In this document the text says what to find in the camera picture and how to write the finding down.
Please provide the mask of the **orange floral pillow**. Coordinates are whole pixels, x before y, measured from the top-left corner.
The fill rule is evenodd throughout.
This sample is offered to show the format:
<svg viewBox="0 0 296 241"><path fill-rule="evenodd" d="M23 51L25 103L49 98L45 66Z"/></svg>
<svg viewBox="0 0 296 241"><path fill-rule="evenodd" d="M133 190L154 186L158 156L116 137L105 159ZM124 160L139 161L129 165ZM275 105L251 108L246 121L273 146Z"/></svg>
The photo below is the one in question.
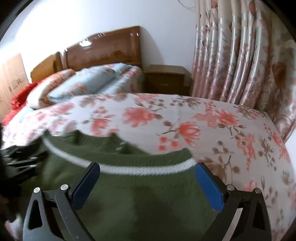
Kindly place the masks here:
<svg viewBox="0 0 296 241"><path fill-rule="evenodd" d="M45 78L29 93L26 106L32 109L41 109L52 105L53 102L49 101L47 95L75 74L74 70L66 69Z"/></svg>

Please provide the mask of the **floral bedspread near bed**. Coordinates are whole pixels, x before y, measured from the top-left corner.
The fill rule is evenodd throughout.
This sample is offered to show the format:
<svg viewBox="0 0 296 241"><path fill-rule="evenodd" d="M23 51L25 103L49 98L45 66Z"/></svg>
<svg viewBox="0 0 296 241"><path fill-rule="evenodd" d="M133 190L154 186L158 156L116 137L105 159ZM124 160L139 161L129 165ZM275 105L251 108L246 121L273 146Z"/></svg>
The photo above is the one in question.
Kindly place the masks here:
<svg viewBox="0 0 296 241"><path fill-rule="evenodd" d="M47 108L23 108L4 128L4 146L24 146L45 130L117 134L151 154L189 149L226 184L262 190L273 240L295 219L295 168L269 116L241 105L165 94L90 94Z"/></svg>

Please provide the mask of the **red blanket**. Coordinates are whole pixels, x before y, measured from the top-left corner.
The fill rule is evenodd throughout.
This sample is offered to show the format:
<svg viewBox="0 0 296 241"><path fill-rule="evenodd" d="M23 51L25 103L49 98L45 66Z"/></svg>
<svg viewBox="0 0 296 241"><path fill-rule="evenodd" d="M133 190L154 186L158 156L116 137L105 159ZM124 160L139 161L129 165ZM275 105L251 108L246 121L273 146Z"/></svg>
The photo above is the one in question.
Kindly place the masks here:
<svg viewBox="0 0 296 241"><path fill-rule="evenodd" d="M8 123L15 117L17 113L19 113L26 105L26 100L29 93L37 86L39 82L33 82L25 86L24 89L19 91L16 95L11 99L11 110L4 117L1 124L3 126L8 125Z"/></svg>

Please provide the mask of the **light blue floral quilt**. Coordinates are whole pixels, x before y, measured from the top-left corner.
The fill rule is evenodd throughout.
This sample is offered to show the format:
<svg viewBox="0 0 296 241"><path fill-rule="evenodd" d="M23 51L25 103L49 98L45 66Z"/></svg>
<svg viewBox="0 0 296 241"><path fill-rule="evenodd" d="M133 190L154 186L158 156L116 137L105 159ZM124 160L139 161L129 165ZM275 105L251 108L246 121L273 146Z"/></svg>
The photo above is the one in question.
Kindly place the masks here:
<svg viewBox="0 0 296 241"><path fill-rule="evenodd" d="M88 94L139 93L144 74L138 66L124 63L84 68L47 94L53 103Z"/></svg>

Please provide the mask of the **dark wooden headboard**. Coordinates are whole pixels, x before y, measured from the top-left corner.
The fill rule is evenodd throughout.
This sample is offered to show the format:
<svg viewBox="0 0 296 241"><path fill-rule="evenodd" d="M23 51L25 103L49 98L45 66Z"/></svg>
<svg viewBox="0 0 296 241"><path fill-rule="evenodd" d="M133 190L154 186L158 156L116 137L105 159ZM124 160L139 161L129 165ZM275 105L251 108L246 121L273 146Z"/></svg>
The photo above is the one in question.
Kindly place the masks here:
<svg viewBox="0 0 296 241"><path fill-rule="evenodd" d="M74 71L113 63L142 66L140 26L96 33L68 47L63 54L63 67Z"/></svg>

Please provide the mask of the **green knit sweater white stripe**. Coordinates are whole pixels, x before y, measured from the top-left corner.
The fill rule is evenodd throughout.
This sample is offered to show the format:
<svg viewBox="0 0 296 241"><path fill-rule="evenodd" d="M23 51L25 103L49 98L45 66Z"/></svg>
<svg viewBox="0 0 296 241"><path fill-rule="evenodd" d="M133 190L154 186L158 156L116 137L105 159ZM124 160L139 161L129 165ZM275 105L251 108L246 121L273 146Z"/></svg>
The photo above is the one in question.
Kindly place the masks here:
<svg viewBox="0 0 296 241"><path fill-rule="evenodd" d="M39 174L10 198L1 218L25 214L35 187L73 184L91 162L101 173L78 215L95 240L199 240L214 212L195 178L196 160L182 148L152 155L117 135L44 132L39 151L48 157Z"/></svg>

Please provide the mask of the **floral pink curtain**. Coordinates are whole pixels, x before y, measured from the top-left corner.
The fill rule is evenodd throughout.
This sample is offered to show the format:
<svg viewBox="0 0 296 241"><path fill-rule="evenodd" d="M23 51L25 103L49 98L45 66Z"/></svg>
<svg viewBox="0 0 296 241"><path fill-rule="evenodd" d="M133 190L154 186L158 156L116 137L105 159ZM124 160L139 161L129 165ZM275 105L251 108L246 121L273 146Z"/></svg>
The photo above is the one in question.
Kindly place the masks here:
<svg viewBox="0 0 296 241"><path fill-rule="evenodd" d="M295 40L263 1L196 1L193 96L267 113L295 131Z"/></svg>

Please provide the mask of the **light wooden wardrobe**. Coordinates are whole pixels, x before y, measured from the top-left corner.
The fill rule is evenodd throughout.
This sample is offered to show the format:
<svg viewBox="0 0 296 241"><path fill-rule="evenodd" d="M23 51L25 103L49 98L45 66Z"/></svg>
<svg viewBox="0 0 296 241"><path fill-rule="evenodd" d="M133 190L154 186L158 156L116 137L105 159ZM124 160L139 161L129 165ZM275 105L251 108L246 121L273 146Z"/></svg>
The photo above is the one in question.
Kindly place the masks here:
<svg viewBox="0 0 296 241"><path fill-rule="evenodd" d="M17 54L1 63L1 120L11 110L11 99L28 84L22 56Z"/></svg>

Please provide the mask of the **brown wooden nightstand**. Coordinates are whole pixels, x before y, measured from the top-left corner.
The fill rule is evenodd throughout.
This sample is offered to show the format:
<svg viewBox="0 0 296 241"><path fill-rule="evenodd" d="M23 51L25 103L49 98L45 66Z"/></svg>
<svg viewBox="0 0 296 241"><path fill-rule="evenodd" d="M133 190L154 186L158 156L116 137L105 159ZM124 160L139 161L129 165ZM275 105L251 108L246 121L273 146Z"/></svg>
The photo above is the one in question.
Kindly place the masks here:
<svg viewBox="0 0 296 241"><path fill-rule="evenodd" d="M144 70L144 93L189 96L190 88L190 73L183 66L150 65Z"/></svg>

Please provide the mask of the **light wooden headboard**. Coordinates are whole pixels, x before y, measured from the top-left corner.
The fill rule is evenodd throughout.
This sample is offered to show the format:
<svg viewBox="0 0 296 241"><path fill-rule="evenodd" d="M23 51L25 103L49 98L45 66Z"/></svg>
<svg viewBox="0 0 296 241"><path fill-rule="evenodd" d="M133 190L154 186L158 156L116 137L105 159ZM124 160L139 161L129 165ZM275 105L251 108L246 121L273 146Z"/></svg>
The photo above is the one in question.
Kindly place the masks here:
<svg viewBox="0 0 296 241"><path fill-rule="evenodd" d="M63 70L62 55L56 52L40 62L30 73L32 82L38 82Z"/></svg>

